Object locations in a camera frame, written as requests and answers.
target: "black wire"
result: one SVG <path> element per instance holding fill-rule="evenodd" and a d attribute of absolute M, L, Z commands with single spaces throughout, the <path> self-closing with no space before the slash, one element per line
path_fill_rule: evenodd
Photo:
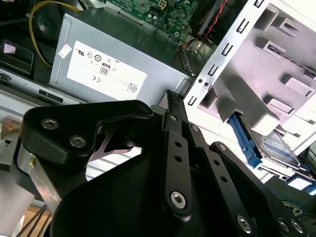
<path fill-rule="evenodd" d="M 84 5 L 83 1 L 81 1 L 81 0 L 77 0 L 77 1 L 83 10 L 87 10 L 87 7 Z"/>
<path fill-rule="evenodd" d="M 43 212 L 43 210 L 45 211 L 47 208 L 46 205 L 44 205 L 32 218 L 31 220 L 28 221 L 28 223 L 26 223 L 26 225 L 23 227 L 23 229 L 17 234 L 16 237 L 20 237 L 25 230 L 32 224 L 32 222 Z"/>

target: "yellow wire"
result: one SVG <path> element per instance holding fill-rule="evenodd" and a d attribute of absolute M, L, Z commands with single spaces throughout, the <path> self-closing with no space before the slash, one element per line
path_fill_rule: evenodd
<path fill-rule="evenodd" d="M 39 54 L 39 57 L 41 58 L 41 60 L 43 61 L 43 63 L 45 63 L 47 66 L 51 67 L 50 63 L 47 62 L 44 57 L 42 56 L 42 54 L 40 53 L 40 50 L 39 50 L 39 47 L 38 47 L 38 44 L 36 43 L 36 40 L 35 40 L 35 36 L 34 36 L 34 32 L 33 32 L 33 26 L 32 26 L 32 21 L 33 21 L 33 17 L 34 17 L 34 14 L 35 12 L 40 9 L 42 6 L 45 6 L 47 4 L 51 4 L 51 3 L 55 3 L 55 4 L 59 4 L 59 5 L 63 5 L 65 7 L 68 7 L 70 8 L 71 10 L 73 11 L 80 11 L 80 9 L 76 8 L 75 6 L 71 6 L 70 4 L 67 4 L 67 3 L 64 3 L 64 2 L 59 2 L 59 1 L 53 1 L 53 0 L 46 0 L 46 1 L 42 1 L 42 2 L 39 2 L 38 4 L 36 4 L 31 13 L 30 13 L 30 18 L 29 18 L 29 30 L 30 30 L 30 34 L 31 34 L 31 39 L 32 39 L 32 42 L 33 42 L 33 45 L 35 47 L 35 50 L 36 52 Z"/>

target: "cable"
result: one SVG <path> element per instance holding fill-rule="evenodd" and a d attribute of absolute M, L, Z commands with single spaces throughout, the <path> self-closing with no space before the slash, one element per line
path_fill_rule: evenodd
<path fill-rule="evenodd" d="M 32 226 L 32 228 L 30 229 L 30 232 L 28 233 L 27 237 L 31 237 L 33 231 L 35 230 L 36 226 L 38 225 L 38 223 L 40 222 L 41 217 L 43 216 L 44 212 L 45 212 L 46 208 L 43 209 L 43 211 L 40 213 L 39 217 L 37 218 L 37 220 L 35 221 L 34 225 Z"/>
<path fill-rule="evenodd" d="M 223 12 L 223 9 L 224 9 L 224 6 L 225 4 L 228 2 L 228 0 L 224 0 L 223 3 L 221 4 L 220 8 L 219 8 L 219 11 L 213 21 L 213 24 L 208 28 L 208 31 L 205 35 L 205 38 L 208 39 L 208 35 L 211 33 L 211 31 L 213 30 L 213 27 L 217 24 L 218 20 L 219 20 L 219 17 L 220 15 L 222 14 Z"/>
<path fill-rule="evenodd" d="M 32 21 L 33 21 L 33 17 L 34 17 L 34 14 L 35 12 L 40 9 L 42 6 L 45 6 L 47 4 L 51 4 L 51 3 L 55 3 L 55 4 L 59 4 L 59 5 L 63 5 L 65 7 L 68 7 L 70 8 L 71 10 L 73 11 L 80 11 L 78 8 L 74 7 L 74 6 L 71 6 L 70 4 L 67 4 L 67 3 L 64 3 L 64 2 L 58 2 L 58 1 L 53 1 L 53 0 L 45 0 L 45 1 L 42 1 L 38 4 L 36 4 L 31 13 L 30 13 L 30 17 L 29 17 L 29 30 L 30 30 L 30 34 L 31 34 L 31 39 L 32 39 L 32 42 L 33 42 L 33 45 L 34 45 L 34 48 L 36 50 L 36 52 L 38 53 L 39 57 L 41 58 L 41 60 L 43 61 L 43 63 L 45 63 L 47 66 L 49 67 L 52 67 L 52 64 L 50 64 L 43 56 L 43 54 L 41 53 L 39 47 L 38 47 L 38 44 L 36 42 L 36 39 L 35 39 L 35 36 L 34 36 L 34 32 L 33 32 L 33 25 L 32 25 Z"/>
<path fill-rule="evenodd" d="M 32 224 L 32 222 L 43 212 L 43 210 L 45 211 L 47 208 L 46 205 L 44 205 L 32 218 L 31 220 L 28 221 L 28 223 L 26 223 L 26 225 L 23 227 L 23 229 L 17 234 L 16 237 L 20 237 L 22 236 L 22 234 L 25 232 L 25 230 Z"/>
<path fill-rule="evenodd" d="M 198 41 L 198 38 L 194 38 L 190 41 L 187 41 L 186 43 L 182 44 L 178 49 L 177 52 L 180 52 L 181 50 L 186 49 L 187 47 L 189 47 L 193 42 Z"/>
<path fill-rule="evenodd" d="M 45 220 L 43 226 L 41 227 L 41 229 L 40 229 L 40 231 L 39 231 L 39 234 L 38 234 L 38 237 L 42 237 L 42 234 L 43 234 L 43 232 L 44 232 L 44 230 L 45 230 L 45 226 L 47 225 L 47 223 L 48 223 L 50 217 L 51 217 L 51 213 L 48 215 L 48 217 L 46 218 L 46 220 Z"/>
<path fill-rule="evenodd" d="M 219 20 L 219 17 L 220 17 L 220 15 L 222 14 L 223 9 L 224 9 L 224 6 L 225 6 L 225 4 L 226 4 L 227 2 L 228 2 L 228 0 L 224 0 L 223 3 L 221 4 L 221 6 L 220 6 L 220 8 L 219 8 L 219 11 L 218 11 L 218 13 L 217 13 L 217 15 L 216 15 L 216 17 L 215 17 L 215 19 L 214 19 L 214 21 L 213 21 L 213 24 L 209 27 L 209 29 L 208 29 L 208 31 L 207 31 L 207 33 L 206 33 L 206 35 L 205 35 L 205 38 L 206 38 L 206 39 L 208 39 L 208 35 L 211 33 L 213 27 L 217 24 L 217 22 L 218 22 L 218 20 Z M 195 42 L 195 41 L 198 41 L 198 38 L 192 39 L 192 40 L 190 40 L 190 41 L 188 41 L 188 42 L 182 44 L 182 45 L 177 49 L 177 52 L 180 52 L 181 50 L 186 49 L 187 47 L 189 47 L 189 46 L 190 46 L 193 42 Z"/>

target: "sticker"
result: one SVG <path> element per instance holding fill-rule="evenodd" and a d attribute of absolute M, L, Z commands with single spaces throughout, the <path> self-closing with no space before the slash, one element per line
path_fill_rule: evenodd
<path fill-rule="evenodd" d="M 76 41 L 67 78 L 117 100 L 134 100 L 147 74 Z"/>
<path fill-rule="evenodd" d="M 267 148 L 282 155 L 284 158 L 286 158 L 286 161 L 297 163 L 295 156 L 292 155 L 291 150 L 285 145 L 285 143 L 277 134 L 272 132 L 268 136 L 263 136 L 263 140 L 264 145 Z"/>
<path fill-rule="evenodd" d="M 72 48 L 69 45 L 65 44 L 64 47 L 59 51 L 58 55 L 62 59 L 64 59 L 70 53 L 71 50 Z"/>

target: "hard drive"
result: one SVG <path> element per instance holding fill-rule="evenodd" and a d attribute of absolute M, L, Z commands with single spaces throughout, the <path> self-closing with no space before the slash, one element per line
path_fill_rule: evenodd
<path fill-rule="evenodd" d="M 308 187 L 310 195 L 316 194 L 314 176 L 296 157 L 281 134 L 273 131 L 268 136 L 263 136 L 252 131 L 245 116 L 239 113 L 233 114 L 229 123 L 252 168 L 269 172 L 298 190 Z"/>
<path fill-rule="evenodd" d="M 239 118 L 256 144 L 256 147 L 258 148 L 262 157 L 289 165 L 293 168 L 301 167 L 300 161 L 297 159 L 294 152 L 288 147 L 279 133 L 273 131 L 268 136 L 263 136 L 257 132 L 252 131 L 247 126 L 247 120 L 243 115 L 239 115 Z"/>

